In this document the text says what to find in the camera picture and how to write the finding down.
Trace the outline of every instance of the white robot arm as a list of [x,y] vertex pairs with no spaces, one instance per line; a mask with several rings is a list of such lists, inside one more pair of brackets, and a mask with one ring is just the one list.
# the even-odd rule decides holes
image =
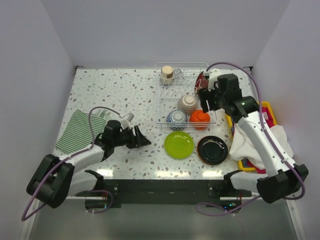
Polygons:
[[267,203],[297,192],[308,175],[304,164],[297,165],[283,150],[270,131],[259,105],[251,96],[242,97],[238,77],[225,74],[209,78],[209,86],[198,91],[201,107],[209,110],[224,109],[250,138],[265,166],[266,174],[235,171],[224,176],[227,188],[258,192]]
[[84,149],[65,156],[49,154],[45,156],[30,180],[26,191],[46,205],[57,208],[67,196],[83,191],[95,190],[103,177],[92,170],[80,171],[88,166],[107,159],[115,147],[129,149],[150,145],[136,125],[131,128],[128,122],[108,121],[101,137]]

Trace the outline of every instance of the dish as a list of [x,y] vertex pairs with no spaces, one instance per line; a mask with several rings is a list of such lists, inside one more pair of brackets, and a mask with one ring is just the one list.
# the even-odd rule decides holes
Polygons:
[[184,95],[178,100],[176,108],[190,115],[198,108],[197,99],[190,94]]
[[183,111],[173,110],[167,116],[165,121],[171,126],[170,128],[174,131],[181,131],[185,129],[186,122],[188,121],[187,114]]
[[164,140],[166,153],[174,159],[185,159],[189,157],[195,148],[191,136],[183,131],[174,131]]
[[194,123],[193,126],[197,130],[205,130],[210,122],[210,115],[208,113],[204,113],[202,110],[194,111],[191,116],[189,122]]
[[196,153],[201,161],[209,165],[218,165],[226,160],[228,147],[226,143],[217,136],[205,136],[197,147]]

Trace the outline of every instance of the white cloth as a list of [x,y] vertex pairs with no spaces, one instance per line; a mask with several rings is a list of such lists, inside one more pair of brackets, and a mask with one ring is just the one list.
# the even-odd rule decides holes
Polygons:
[[[294,152],[292,151],[292,148],[288,143],[288,138],[284,127],[280,125],[275,125],[271,127],[270,130],[280,143],[281,147],[292,158],[294,156]],[[238,124],[234,125],[234,135],[232,145],[230,148],[230,157],[236,161],[248,159],[257,168],[265,169],[261,157],[256,151],[254,145],[252,144],[246,133],[239,127]]]

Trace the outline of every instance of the terrazzo countertop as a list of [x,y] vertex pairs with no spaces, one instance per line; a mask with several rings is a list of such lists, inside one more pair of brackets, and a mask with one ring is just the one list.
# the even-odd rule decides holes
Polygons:
[[[240,70],[221,71],[223,74],[234,73],[238,76],[243,96],[253,95],[246,74]],[[152,142],[149,146],[135,149],[117,147],[108,159],[89,167],[106,179],[217,180],[237,170],[237,162],[229,156],[223,163],[211,166],[203,163],[196,153],[198,141],[207,135],[223,139],[230,149],[232,139],[223,110],[216,111],[216,122],[206,131],[190,132],[195,145],[191,156],[176,160],[166,154],[164,141],[169,132],[161,131],[155,123],[155,74],[154,69],[77,69],[59,137],[74,111],[79,109],[88,113],[93,107],[105,106],[122,115],[132,112],[132,125],[139,125],[142,134]]]

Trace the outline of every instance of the striped towel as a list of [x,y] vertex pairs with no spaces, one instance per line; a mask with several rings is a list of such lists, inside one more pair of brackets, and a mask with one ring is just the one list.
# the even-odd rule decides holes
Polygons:
[[[92,142],[89,128],[88,113],[76,110],[68,122],[62,136],[57,141],[55,148],[65,154],[79,151]],[[102,133],[107,122],[111,120],[110,112],[99,111],[91,114],[91,123],[94,136]]]

